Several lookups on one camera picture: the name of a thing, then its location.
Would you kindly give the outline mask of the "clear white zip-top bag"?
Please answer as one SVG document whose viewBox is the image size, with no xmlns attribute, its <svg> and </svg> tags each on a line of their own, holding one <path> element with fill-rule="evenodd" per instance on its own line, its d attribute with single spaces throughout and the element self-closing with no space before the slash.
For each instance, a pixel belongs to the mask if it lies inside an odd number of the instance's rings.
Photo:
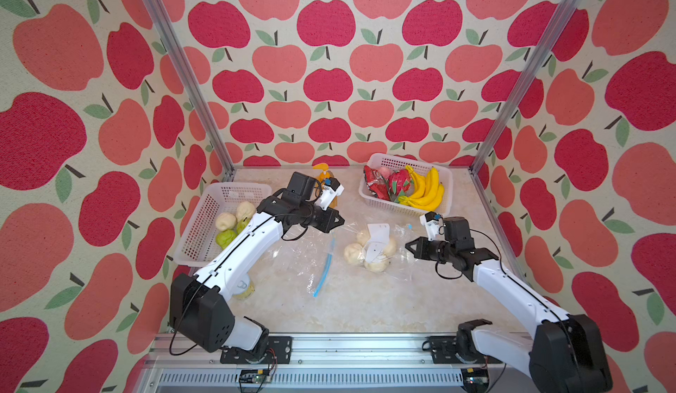
<svg viewBox="0 0 676 393">
<path fill-rule="evenodd" d="M 394 240 L 397 243 L 396 254 L 394 254 L 394 256 L 392 256 L 391 258 L 389 258 L 391 260 L 390 266 L 387 268 L 387 270 L 385 270 L 385 272 L 374 274 L 384 274 L 396 280 L 403 281 L 412 280 L 415 259 L 409 252 L 407 252 L 407 250 L 404 247 L 404 244 L 408 240 L 408 237 L 411 235 L 415 235 L 415 232 L 412 230 L 412 227 L 410 225 L 401 226 L 399 224 L 393 223 L 350 224 L 346 229 L 344 229 L 341 232 L 341 235 L 338 236 L 339 240 L 342 242 L 342 246 L 339 248 L 339 257 L 342 258 L 347 265 L 349 264 L 343 257 L 343 250 L 347 245 L 350 245 L 351 243 L 357 243 L 357 233 L 359 233 L 359 231 L 363 229 L 368 229 L 371 234 L 370 241 L 366 244 L 366 246 L 364 246 L 365 252 L 364 262 L 371 262 L 379 255 L 383 255 L 382 251 L 387 246 L 388 240 L 390 238 L 394 238 Z M 364 265 L 353 267 L 361 268 L 364 271 L 370 272 L 364 267 Z"/>
</svg>

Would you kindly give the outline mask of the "clear blue zip-top bag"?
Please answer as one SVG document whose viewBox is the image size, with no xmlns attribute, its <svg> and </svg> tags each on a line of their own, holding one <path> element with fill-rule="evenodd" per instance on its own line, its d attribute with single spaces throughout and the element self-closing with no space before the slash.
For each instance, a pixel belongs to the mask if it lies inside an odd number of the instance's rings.
<svg viewBox="0 0 676 393">
<path fill-rule="evenodd" d="M 306 292 L 317 298 L 324 288 L 336 252 L 336 237 L 320 235 L 283 239 L 269 252 L 274 268 L 289 271 L 306 286 Z"/>
</svg>

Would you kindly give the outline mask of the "cream toy pear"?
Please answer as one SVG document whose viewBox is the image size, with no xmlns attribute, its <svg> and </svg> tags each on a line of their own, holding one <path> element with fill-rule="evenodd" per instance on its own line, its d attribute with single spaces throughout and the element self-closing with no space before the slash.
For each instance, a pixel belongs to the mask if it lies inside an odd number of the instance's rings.
<svg viewBox="0 0 676 393">
<path fill-rule="evenodd" d="M 249 201 L 242 201 L 236 209 L 237 222 L 248 222 L 257 213 L 256 206 Z"/>
</svg>

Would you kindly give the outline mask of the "green toy pear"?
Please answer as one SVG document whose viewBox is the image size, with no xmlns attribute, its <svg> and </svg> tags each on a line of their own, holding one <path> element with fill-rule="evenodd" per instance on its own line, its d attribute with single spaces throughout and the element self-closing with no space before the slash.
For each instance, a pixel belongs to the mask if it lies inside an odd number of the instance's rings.
<svg viewBox="0 0 676 393">
<path fill-rule="evenodd" d="M 215 242 L 221 250 L 225 250 L 237 236 L 238 233 L 234 229 L 228 229 L 219 232 L 215 237 Z"/>
<path fill-rule="evenodd" d="M 248 224 L 249 224 L 249 220 L 248 220 L 248 219 L 244 219 L 244 220 L 238 222 L 238 224 L 237 224 L 237 226 L 236 226 L 237 232 L 238 232 L 238 233 L 241 233 L 244 229 L 246 229 L 246 226 L 248 226 Z"/>
</svg>

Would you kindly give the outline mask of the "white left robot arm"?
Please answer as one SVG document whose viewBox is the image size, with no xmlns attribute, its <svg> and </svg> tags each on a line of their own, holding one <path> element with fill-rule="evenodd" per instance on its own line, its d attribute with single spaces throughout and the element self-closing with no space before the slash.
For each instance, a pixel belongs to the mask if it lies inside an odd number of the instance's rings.
<svg viewBox="0 0 676 393">
<path fill-rule="evenodd" d="M 182 274 L 171 285 L 169 323 L 209 353 L 234 350 L 243 359 L 261 361 L 269 350 L 269 330 L 249 317 L 237 317 L 228 305 L 239 284 L 262 254 L 295 225 L 323 233 L 345 223 L 331 208 L 344 187 L 337 178 L 322 182 L 295 172 L 288 183 L 264 199 L 250 223 L 225 250 L 195 275 Z"/>
</svg>

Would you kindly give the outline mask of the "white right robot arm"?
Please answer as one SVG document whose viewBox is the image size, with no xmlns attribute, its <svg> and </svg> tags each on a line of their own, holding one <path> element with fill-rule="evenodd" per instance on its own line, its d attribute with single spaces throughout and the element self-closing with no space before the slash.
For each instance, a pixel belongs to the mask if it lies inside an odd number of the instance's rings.
<svg viewBox="0 0 676 393">
<path fill-rule="evenodd" d="M 475 246 L 468 221 L 422 215 L 425 236 L 406 244 L 416 259 L 450 264 L 482 287 L 521 322 L 522 338 L 501 332 L 486 319 L 460 324 L 452 338 L 426 343 L 435 361 L 452 356 L 463 363 L 488 357 L 529 376 L 540 392 L 609 392 L 613 379 L 600 328 L 585 314 L 572 315 L 554 305 L 503 267 L 500 257 Z"/>
</svg>

